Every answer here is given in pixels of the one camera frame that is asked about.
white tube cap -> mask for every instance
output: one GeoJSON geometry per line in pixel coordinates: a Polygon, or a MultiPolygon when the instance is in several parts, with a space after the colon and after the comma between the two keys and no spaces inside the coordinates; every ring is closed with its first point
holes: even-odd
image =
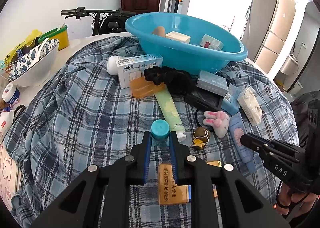
{"type": "Polygon", "coordinates": [[[187,138],[183,131],[176,131],[176,134],[179,142],[184,141],[187,138]]]}
{"type": "Polygon", "coordinates": [[[108,64],[107,64],[108,74],[118,75],[118,66],[117,66],[118,60],[119,60],[119,56],[110,56],[108,58],[108,64]]]}

barcode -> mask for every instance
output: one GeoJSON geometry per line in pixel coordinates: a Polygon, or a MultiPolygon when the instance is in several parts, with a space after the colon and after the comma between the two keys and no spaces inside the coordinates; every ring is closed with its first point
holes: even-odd
{"type": "Polygon", "coordinates": [[[230,101],[231,95],[230,95],[229,93],[227,93],[224,98],[225,98],[227,101],[230,101]]]}
{"type": "Polygon", "coordinates": [[[126,62],[128,62],[128,61],[129,61],[129,59],[122,59],[122,60],[119,60],[119,61],[118,61],[118,64],[126,63],[126,62]]]}

silver bolt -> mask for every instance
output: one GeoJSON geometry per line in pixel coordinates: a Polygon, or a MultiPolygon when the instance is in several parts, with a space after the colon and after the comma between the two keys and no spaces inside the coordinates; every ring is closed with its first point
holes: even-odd
{"type": "Polygon", "coordinates": [[[233,165],[231,165],[231,164],[225,164],[225,165],[224,165],[224,169],[225,169],[226,171],[232,171],[232,170],[233,170],[233,165]]]}
{"type": "Polygon", "coordinates": [[[96,165],[90,165],[88,166],[88,171],[89,172],[95,172],[98,169],[96,165]]]}
{"type": "Polygon", "coordinates": [[[134,156],[132,156],[132,155],[127,155],[127,156],[124,157],[124,160],[127,161],[127,162],[134,161],[134,156]]]}
{"type": "Polygon", "coordinates": [[[194,161],[196,161],[196,159],[197,158],[194,155],[187,156],[187,161],[194,162],[194,161]]]}

bunny plush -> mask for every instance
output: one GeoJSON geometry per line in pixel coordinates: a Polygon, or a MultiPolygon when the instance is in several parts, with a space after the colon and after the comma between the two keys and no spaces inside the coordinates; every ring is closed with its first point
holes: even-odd
{"type": "Polygon", "coordinates": [[[218,138],[223,138],[228,131],[230,117],[223,111],[206,111],[203,114],[206,118],[202,123],[206,126],[212,126],[218,138]]]}

floral bowl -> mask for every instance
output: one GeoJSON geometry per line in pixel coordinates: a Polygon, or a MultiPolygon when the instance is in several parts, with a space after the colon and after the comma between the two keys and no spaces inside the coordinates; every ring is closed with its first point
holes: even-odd
{"type": "Polygon", "coordinates": [[[21,60],[12,68],[8,81],[14,85],[27,87],[36,86],[45,81],[50,74],[51,66],[57,56],[59,40],[48,40],[41,49],[39,61],[31,68],[31,62],[36,58],[40,45],[27,52],[21,60]]]}

